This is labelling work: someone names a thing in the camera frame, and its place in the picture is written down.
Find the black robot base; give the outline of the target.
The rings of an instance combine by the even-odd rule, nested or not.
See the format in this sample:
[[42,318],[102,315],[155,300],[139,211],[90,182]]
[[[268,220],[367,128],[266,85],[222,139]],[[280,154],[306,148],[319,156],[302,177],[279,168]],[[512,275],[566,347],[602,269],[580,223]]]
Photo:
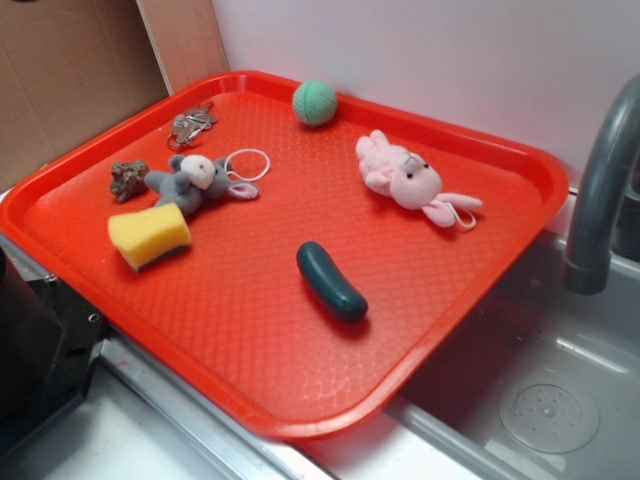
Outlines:
[[81,405],[104,317],[61,279],[22,278],[1,254],[1,457]]

